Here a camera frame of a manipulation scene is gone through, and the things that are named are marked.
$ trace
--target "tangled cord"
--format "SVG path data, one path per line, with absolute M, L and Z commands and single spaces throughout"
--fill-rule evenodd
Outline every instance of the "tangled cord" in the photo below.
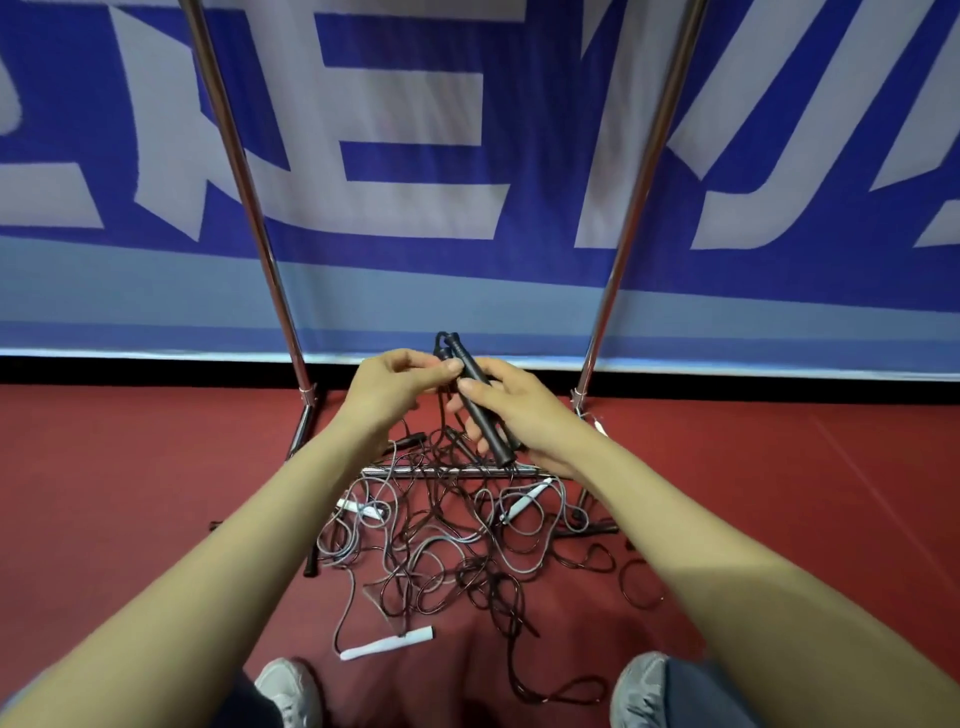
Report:
M 384 477 L 364 475 L 354 480 L 317 539 L 320 563 L 346 570 L 350 578 L 347 606 L 333 634 L 334 652 L 341 653 L 340 632 L 356 596 L 352 567 L 364 552 L 376 551 L 380 554 L 384 575 L 364 584 L 361 592 L 399 635 L 406 634 L 412 614 L 436 615 L 466 595 L 474 607 L 490 613 L 494 627 L 506 638 L 508 678 L 519 700 L 530 704 L 600 703 L 610 689 L 603 677 L 583 675 L 551 692 L 538 692 L 517 675 L 515 653 L 524 631 L 536 638 L 540 636 L 526 615 L 523 585 L 536 579 L 551 559 L 568 569 L 612 573 L 616 570 L 613 555 L 599 543 L 590 544 L 581 561 L 557 553 L 554 543 L 558 537 L 586 535 L 590 521 L 584 508 L 567 500 L 566 486 L 555 476 L 549 478 L 547 487 L 560 501 L 556 513 L 547 511 L 535 498 L 529 498 L 528 505 L 539 514 L 535 528 L 521 530 L 512 520 L 504 519 L 511 506 L 526 497 L 529 491 L 526 481 L 535 478 L 512 472 L 506 485 L 501 486 L 485 473 L 471 478 L 470 481 L 479 480 L 479 484 L 469 488 L 468 481 L 460 478 L 457 469 L 474 465 L 485 471 L 491 463 L 465 446 L 468 440 L 459 416 L 455 417 L 460 430 L 447 425 L 444 392 L 438 393 L 438 401 L 440 427 L 430 432 L 416 449 L 399 453 L 393 443 L 389 460 L 384 458 L 378 463 L 386 468 L 387 474 Z M 409 437 L 409 427 L 403 424 Z M 403 485 L 395 476 L 396 468 L 401 465 L 409 467 L 411 473 L 406 478 L 409 482 Z M 432 476 L 427 476 L 427 469 Z M 420 471 L 418 476 L 413 475 L 416 471 Z M 425 491 L 427 500 L 427 506 L 419 510 L 414 509 L 411 498 L 417 484 Z M 455 522 L 448 515 L 456 509 L 466 512 L 466 523 Z M 381 533 L 382 540 L 365 539 L 366 532 Z M 509 533 L 533 538 L 534 542 L 528 547 L 519 547 L 509 543 Z M 446 567 L 434 552 L 433 549 L 442 544 L 457 554 L 456 566 Z M 424 558 L 435 564 L 436 570 L 422 570 L 420 562 Z M 517 558 L 532 563 L 520 564 Z M 638 561 L 629 562 L 627 566 L 634 563 Z M 626 567 L 619 574 L 618 582 L 627 601 L 640 609 L 654 606 L 640 605 L 630 599 L 624 587 L 625 571 Z M 398 629 L 394 620 L 399 620 Z

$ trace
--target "shoe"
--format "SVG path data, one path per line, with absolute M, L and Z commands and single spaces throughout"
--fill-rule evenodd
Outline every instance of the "shoe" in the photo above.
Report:
M 263 668 L 254 686 L 283 716 L 283 728 L 321 728 L 324 706 L 313 675 L 303 663 L 280 658 Z
M 644 652 L 623 668 L 610 700 L 613 728 L 666 728 L 666 661 L 662 652 Z

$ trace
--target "person's right hand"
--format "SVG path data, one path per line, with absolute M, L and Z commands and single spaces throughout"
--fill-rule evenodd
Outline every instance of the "person's right hand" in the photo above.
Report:
M 490 386 L 475 379 L 459 379 L 460 394 L 447 403 L 447 411 L 452 414 L 463 409 L 461 397 L 473 400 L 500 416 L 530 450 L 535 465 L 560 477 L 583 482 L 571 457 L 575 449 L 597 435 L 596 431 L 567 409 L 531 373 L 501 359 L 481 356 L 476 361 L 488 376 L 499 381 Z M 472 418 L 467 420 L 467 436 L 477 443 L 480 454 L 490 449 Z

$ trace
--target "floor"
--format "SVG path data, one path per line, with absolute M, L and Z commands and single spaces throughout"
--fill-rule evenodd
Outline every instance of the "floor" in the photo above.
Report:
M 280 464 L 299 404 L 278 390 L 0 387 L 0 694 L 57 660 L 249 496 Z M 592 411 L 679 488 L 960 679 L 960 409 L 598 400 Z M 411 426 L 435 418 L 426 402 Z M 621 537 L 604 538 L 621 564 L 630 557 Z M 640 570 L 630 583 L 641 594 L 659 588 Z M 465 704 L 478 724 L 606 723 L 605 705 L 520 705 L 504 641 L 467 603 L 434 618 L 432 643 L 340 664 L 330 630 L 347 592 L 342 573 L 298 578 L 248 669 L 277 655 L 310 660 L 343 726 L 455 725 Z M 542 691 L 583 673 L 612 680 L 645 649 L 703 650 L 669 598 L 638 611 L 614 575 L 552 570 L 527 598 L 543 637 L 521 639 L 516 665 Z M 385 634 L 358 607 L 343 644 Z

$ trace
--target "person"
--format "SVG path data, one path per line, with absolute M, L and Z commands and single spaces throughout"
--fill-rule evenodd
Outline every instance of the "person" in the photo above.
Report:
M 584 484 L 703 634 L 717 668 L 634 659 L 611 721 L 685 725 L 956 726 L 960 688 L 831 587 L 740 533 L 574 416 L 527 372 L 478 359 L 494 386 L 459 379 L 533 462 Z M 332 513 L 417 395 L 461 373 L 398 350 L 365 360 L 333 418 L 214 533 L 47 669 L 0 716 L 4 728 L 316 726 L 305 667 L 236 675 Z M 478 427 L 468 435 L 486 452 Z

